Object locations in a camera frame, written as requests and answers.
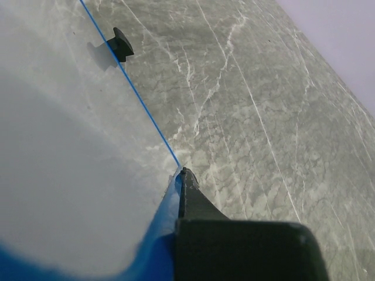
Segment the blue framed whiteboard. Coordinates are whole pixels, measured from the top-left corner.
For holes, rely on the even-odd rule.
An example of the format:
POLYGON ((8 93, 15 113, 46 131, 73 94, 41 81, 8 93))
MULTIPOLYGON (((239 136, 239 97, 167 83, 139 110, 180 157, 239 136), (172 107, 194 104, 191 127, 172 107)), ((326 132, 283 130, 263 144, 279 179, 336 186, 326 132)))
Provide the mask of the blue framed whiteboard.
POLYGON ((83 1, 1 2, 2 280, 172 280, 178 171, 83 1))

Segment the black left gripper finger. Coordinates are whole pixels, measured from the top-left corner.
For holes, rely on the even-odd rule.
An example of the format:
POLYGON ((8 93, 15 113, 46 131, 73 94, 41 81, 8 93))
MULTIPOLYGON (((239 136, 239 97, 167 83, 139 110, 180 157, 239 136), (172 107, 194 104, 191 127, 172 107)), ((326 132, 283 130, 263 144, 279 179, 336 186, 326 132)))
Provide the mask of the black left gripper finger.
POLYGON ((180 172, 175 280, 329 280, 317 240, 295 222, 231 220, 180 172))

